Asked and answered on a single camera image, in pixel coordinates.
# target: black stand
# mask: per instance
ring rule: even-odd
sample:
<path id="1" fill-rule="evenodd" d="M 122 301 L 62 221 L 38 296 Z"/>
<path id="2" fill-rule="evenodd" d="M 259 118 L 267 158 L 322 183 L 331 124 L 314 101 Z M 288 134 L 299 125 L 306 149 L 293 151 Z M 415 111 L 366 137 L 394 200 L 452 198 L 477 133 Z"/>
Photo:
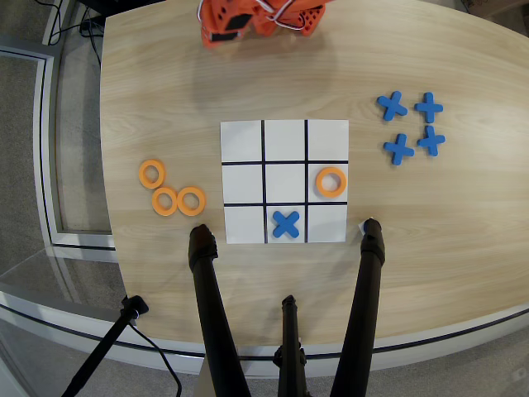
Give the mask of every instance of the black stand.
<path id="1" fill-rule="evenodd" d="M 377 221 L 368 219 L 364 230 L 355 297 L 331 397 L 361 397 L 367 390 L 385 250 Z M 206 225 L 195 227 L 189 241 L 189 267 L 213 387 L 218 397 L 249 396 L 213 269 L 215 258 L 218 258 L 215 237 Z M 310 395 L 304 368 L 307 361 L 298 338 L 297 311 L 294 297 L 288 296 L 283 301 L 283 345 L 274 355 L 274 364 L 279 367 L 279 397 Z"/>
<path id="2" fill-rule="evenodd" d="M 108 330 L 107 335 L 100 341 L 100 343 L 93 349 L 93 352 L 86 359 L 84 364 L 79 368 L 77 374 L 72 378 L 68 388 L 63 393 L 63 397 L 73 397 L 86 385 L 90 376 L 98 367 L 99 363 L 108 353 L 114 342 L 122 334 L 127 324 L 132 319 L 137 319 L 140 315 L 147 313 L 149 307 L 145 304 L 143 299 L 139 296 L 133 296 L 130 299 L 123 300 L 123 309 L 121 310 L 120 318 Z"/>
<path id="3" fill-rule="evenodd" d="M 331 397 L 363 396 L 367 390 L 385 249 L 380 223 L 369 219 L 364 230 L 355 297 Z"/>
<path id="4" fill-rule="evenodd" d="M 283 305 L 283 345 L 274 354 L 274 364 L 279 367 L 278 397 L 306 397 L 305 351 L 301 348 L 298 335 L 298 306 L 292 295 L 287 296 Z"/>
<path id="5" fill-rule="evenodd" d="M 206 225 L 191 231 L 188 254 L 215 394 L 250 397 L 213 269 L 213 259 L 218 258 L 217 244 Z"/>

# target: black grid line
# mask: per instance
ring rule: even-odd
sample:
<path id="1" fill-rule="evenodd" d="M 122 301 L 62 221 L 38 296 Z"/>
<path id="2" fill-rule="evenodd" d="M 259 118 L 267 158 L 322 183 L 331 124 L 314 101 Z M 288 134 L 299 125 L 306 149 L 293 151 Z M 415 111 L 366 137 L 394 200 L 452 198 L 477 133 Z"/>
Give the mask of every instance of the black grid line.
<path id="1" fill-rule="evenodd" d="M 261 120 L 261 164 L 263 167 L 263 230 L 264 243 L 268 244 L 268 213 L 266 211 L 265 120 Z"/>
<path id="2" fill-rule="evenodd" d="M 266 207 L 296 207 L 312 205 L 347 205 L 346 201 L 315 201 L 314 203 L 266 203 Z M 262 203 L 224 203 L 224 207 L 264 207 Z"/>
<path id="3" fill-rule="evenodd" d="M 349 164 L 348 160 L 274 160 L 265 164 Z M 263 161 L 224 161 L 222 165 L 261 165 Z"/>
<path id="4" fill-rule="evenodd" d="M 304 242 L 308 243 L 308 208 L 309 206 L 341 206 L 347 205 L 346 201 L 322 201 L 309 202 L 309 175 L 308 166 L 310 164 L 349 164 L 349 160 L 309 160 L 308 159 L 308 120 L 304 120 L 304 149 L 305 160 L 266 160 L 265 152 L 265 120 L 261 120 L 261 161 L 223 161 L 222 165 L 260 165 L 262 169 L 261 178 L 263 186 L 263 202 L 262 203 L 224 203 L 224 207 L 263 207 L 263 230 L 264 243 L 268 244 L 268 207 L 305 207 L 305 233 Z M 300 164 L 305 165 L 305 201 L 294 203 L 269 203 L 266 198 L 266 165 L 291 165 Z"/>
<path id="5" fill-rule="evenodd" d="M 308 242 L 308 120 L 305 120 L 305 242 Z"/>

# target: wooden table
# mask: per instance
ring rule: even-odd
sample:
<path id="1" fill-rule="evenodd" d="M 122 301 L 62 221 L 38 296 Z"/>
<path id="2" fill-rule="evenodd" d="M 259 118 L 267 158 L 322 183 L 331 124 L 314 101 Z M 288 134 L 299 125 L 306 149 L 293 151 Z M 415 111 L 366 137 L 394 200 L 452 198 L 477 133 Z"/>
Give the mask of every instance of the wooden table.
<path id="1" fill-rule="evenodd" d="M 529 40 L 491 22 L 407 0 L 332 2 L 313 37 L 290 31 L 205 50 L 198 0 L 107 20 L 102 155 L 117 257 L 152 337 L 201 342 L 188 235 L 217 237 L 218 283 L 239 345 L 279 345 L 281 300 L 298 301 L 305 344 L 343 341 L 360 259 L 358 223 L 383 225 L 377 337 L 459 323 L 529 301 Z M 408 116 L 383 122 L 379 95 L 403 92 Z M 437 158 L 398 168 L 382 151 L 407 133 L 432 91 L 445 111 Z M 347 243 L 226 244 L 220 122 L 349 119 Z M 165 163 L 167 184 L 202 187 L 204 213 L 157 215 L 138 180 Z"/>

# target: orange o piece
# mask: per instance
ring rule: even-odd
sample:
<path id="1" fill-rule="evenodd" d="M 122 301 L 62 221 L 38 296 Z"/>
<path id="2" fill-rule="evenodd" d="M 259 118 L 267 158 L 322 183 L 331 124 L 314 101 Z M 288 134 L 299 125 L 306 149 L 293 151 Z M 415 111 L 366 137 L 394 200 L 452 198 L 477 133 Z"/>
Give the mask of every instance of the orange o piece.
<path id="1" fill-rule="evenodd" d="M 158 197 L 161 194 L 167 194 L 171 198 L 171 206 L 169 208 L 162 207 L 162 204 L 160 204 L 160 201 L 158 201 Z M 152 195 L 152 208 L 154 208 L 159 215 L 168 217 L 169 215 L 174 214 L 177 207 L 178 199 L 176 191 L 174 189 L 164 186 L 163 188 L 158 188 L 157 190 L 155 190 Z"/>
<path id="2" fill-rule="evenodd" d="M 190 208 L 186 205 L 186 203 L 183 202 L 183 197 L 186 194 L 194 194 L 198 199 L 198 207 L 196 208 Z M 206 207 L 206 194 L 199 189 L 195 188 L 194 186 L 189 186 L 188 188 L 183 188 L 180 190 L 180 194 L 178 197 L 178 203 L 180 211 L 187 215 L 188 217 L 194 217 L 196 215 L 199 215 Z"/>
<path id="3" fill-rule="evenodd" d="M 334 174 L 338 178 L 340 178 L 340 184 L 338 185 L 338 189 L 326 190 L 323 188 L 323 178 L 325 178 L 329 174 Z M 346 190 L 346 187 L 347 187 L 346 174 L 344 174 L 342 170 L 336 167 L 324 168 L 323 170 L 320 171 L 320 173 L 316 177 L 316 186 L 321 194 L 323 194 L 325 197 L 329 199 L 333 199 L 335 197 L 338 197 L 340 194 L 344 193 L 344 191 Z"/>
<path id="4" fill-rule="evenodd" d="M 158 179 L 150 180 L 147 178 L 147 168 L 155 167 L 158 171 Z M 164 164 L 159 160 L 146 160 L 140 165 L 140 182 L 147 189 L 156 189 L 161 186 L 165 180 L 165 167 Z"/>

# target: blue x piece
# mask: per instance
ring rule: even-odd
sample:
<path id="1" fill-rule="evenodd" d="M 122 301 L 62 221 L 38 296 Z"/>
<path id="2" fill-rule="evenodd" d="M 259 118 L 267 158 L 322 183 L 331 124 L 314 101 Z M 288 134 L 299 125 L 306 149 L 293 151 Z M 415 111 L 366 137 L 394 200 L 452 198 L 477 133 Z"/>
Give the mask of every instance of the blue x piece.
<path id="1" fill-rule="evenodd" d="M 436 135 L 436 130 L 433 126 L 426 126 L 425 128 L 426 138 L 417 141 L 417 146 L 427 147 L 428 155 L 436 157 L 439 154 L 437 145 L 446 142 L 444 135 Z"/>
<path id="2" fill-rule="evenodd" d="M 403 95 L 400 91 L 395 91 L 391 94 L 391 99 L 388 97 L 379 97 L 377 99 L 377 103 L 386 108 L 386 113 L 384 113 L 384 120 L 386 122 L 391 122 L 395 117 L 395 113 L 401 116 L 407 115 L 407 109 L 399 103 L 402 97 Z"/>
<path id="3" fill-rule="evenodd" d="M 294 226 L 294 223 L 299 219 L 298 211 L 293 211 L 286 218 L 281 212 L 276 211 L 273 218 L 278 223 L 273 233 L 275 238 L 280 238 L 286 232 L 293 238 L 299 236 L 299 230 Z"/>
<path id="4" fill-rule="evenodd" d="M 435 103 L 433 93 L 425 93 L 424 102 L 416 103 L 415 110 L 418 112 L 424 112 L 424 118 L 427 123 L 433 123 L 436 120 L 436 113 L 443 111 L 443 105 Z"/>
<path id="5" fill-rule="evenodd" d="M 395 143 L 386 142 L 384 143 L 384 149 L 386 151 L 393 152 L 393 158 L 391 162 L 393 165 L 401 165 L 403 163 L 403 157 L 414 157 L 415 151 L 411 147 L 406 147 L 406 134 L 398 134 Z"/>

